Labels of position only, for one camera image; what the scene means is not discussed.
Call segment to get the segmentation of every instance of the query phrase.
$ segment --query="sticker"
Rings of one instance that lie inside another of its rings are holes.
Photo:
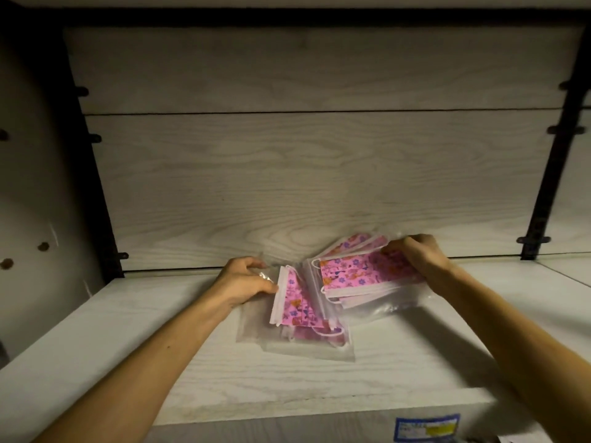
[[[444,443],[453,441],[460,414],[438,418],[396,418],[395,442]]]

